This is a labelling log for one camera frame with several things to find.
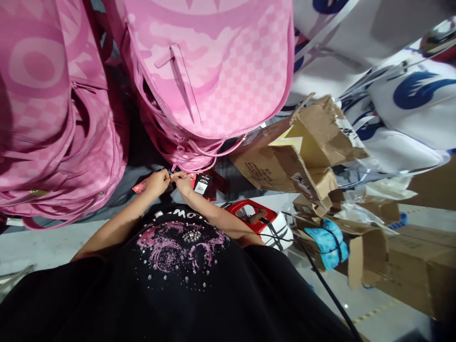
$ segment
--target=blue fabric item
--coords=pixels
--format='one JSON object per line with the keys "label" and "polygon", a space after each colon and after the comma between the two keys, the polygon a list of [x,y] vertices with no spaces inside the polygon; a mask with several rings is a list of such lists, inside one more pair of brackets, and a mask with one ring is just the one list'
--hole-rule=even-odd
{"label": "blue fabric item", "polygon": [[[304,231],[318,244],[322,252],[323,265],[327,270],[332,270],[341,262],[347,260],[349,254],[347,244],[343,241],[341,230],[334,222],[325,218],[323,220],[323,228],[305,228]],[[339,252],[334,236],[341,246],[342,260],[339,259]]]}
{"label": "blue fabric item", "polygon": [[407,218],[407,214],[405,212],[402,212],[402,213],[400,213],[400,222],[393,223],[392,225],[388,226],[388,228],[394,230],[394,229],[403,227],[403,226],[407,225],[408,221],[409,220]]}

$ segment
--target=plastic bag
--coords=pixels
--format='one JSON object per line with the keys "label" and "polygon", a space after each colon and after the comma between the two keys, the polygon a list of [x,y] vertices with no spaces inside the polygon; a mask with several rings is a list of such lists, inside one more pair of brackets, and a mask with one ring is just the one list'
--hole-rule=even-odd
{"label": "plastic bag", "polygon": [[368,225],[375,222],[377,225],[383,226],[383,220],[356,203],[343,202],[341,208],[342,210],[335,214],[334,217]]}
{"label": "plastic bag", "polygon": [[349,203],[384,202],[406,200],[417,193],[407,190],[412,176],[384,178],[344,192],[345,201]]}

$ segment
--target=red tag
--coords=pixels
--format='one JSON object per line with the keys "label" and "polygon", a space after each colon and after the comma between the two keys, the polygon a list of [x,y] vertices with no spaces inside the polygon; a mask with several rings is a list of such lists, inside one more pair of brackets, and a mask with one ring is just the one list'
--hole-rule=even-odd
{"label": "red tag", "polygon": [[229,192],[230,183],[228,180],[220,176],[220,174],[212,169],[208,172],[208,175],[212,177],[212,183],[223,192],[225,195]]}

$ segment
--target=black cable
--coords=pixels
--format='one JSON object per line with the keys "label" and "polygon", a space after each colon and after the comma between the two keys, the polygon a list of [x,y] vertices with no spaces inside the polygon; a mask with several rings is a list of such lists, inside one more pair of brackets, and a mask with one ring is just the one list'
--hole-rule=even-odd
{"label": "black cable", "polygon": [[[269,237],[272,237],[271,235],[268,235],[268,234],[259,234],[259,235],[264,235],[264,236],[269,236]],[[329,285],[327,284],[327,282],[325,281],[325,279],[323,278],[323,276],[321,275],[320,271],[318,270],[314,260],[312,259],[312,257],[310,256],[309,252],[307,251],[307,249],[305,248],[304,244],[302,244],[299,240],[287,240],[287,239],[284,239],[284,238],[281,238],[281,237],[278,237],[278,239],[280,240],[283,240],[283,241],[286,241],[286,242],[291,242],[291,241],[296,241],[303,249],[305,255],[307,256],[307,258],[309,259],[309,262],[310,264],[312,265],[313,269],[314,269],[314,272],[317,274],[318,276],[318,279],[320,279],[320,281],[322,282],[324,288],[326,289],[326,291],[328,292],[329,296],[331,297],[332,301],[334,302],[334,304],[336,304],[337,308],[339,309],[339,311],[341,312],[342,314],[342,317],[344,318],[344,320],[347,322],[347,325],[349,327],[349,329],[351,330],[351,333],[353,334],[353,337],[355,338],[355,340],[357,342],[362,342],[362,338],[360,336],[360,333],[358,332],[358,330],[356,329],[355,325],[353,324],[352,320],[350,319],[350,317],[348,316],[348,314],[346,313],[346,311],[344,310],[344,308],[342,307],[341,303],[339,302],[339,300],[337,299],[337,297],[335,296],[334,292],[331,290],[331,288],[329,287]]]}
{"label": "black cable", "polygon": [[[295,240],[295,239],[287,240],[287,239],[284,239],[284,238],[282,238],[282,237],[278,237],[278,236],[275,237],[275,236],[273,236],[273,235],[268,235],[268,234],[263,234],[263,233],[260,233],[260,234],[258,234],[258,235],[263,235],[263,236],[267,236],[267,237],[270,237],[270,238],[276,238],[276,239],[279,239],[279,240],[282,240],[282,241],[286,241],[286,242],[298,242],[298,241]],[[337,248],[331,249],[330,251],[327,251],[327,252],[319,252],[319,251],[314,251],[314,252],[317,253],[317,254],[328,254],[328,253],[335,252],[336,250],[337,250]]]}

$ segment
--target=pink backpack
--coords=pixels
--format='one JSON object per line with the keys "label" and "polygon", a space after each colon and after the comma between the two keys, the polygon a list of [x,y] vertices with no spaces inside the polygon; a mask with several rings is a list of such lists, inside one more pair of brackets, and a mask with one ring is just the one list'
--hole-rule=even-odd
{"label": "pink backpack", "polygon": [[73,223],[101,208],[124,173],[128,128],[108,92],[89,0],[0,4],[4,133],[0,210]]}
{"label": "pink backpack", "polygon": [[291,0],[104,0],[104,6],[139,93],[142,122],[173,169],[214,165],[242,143],[217,154],[226,139],[284,105],[293,77]]}

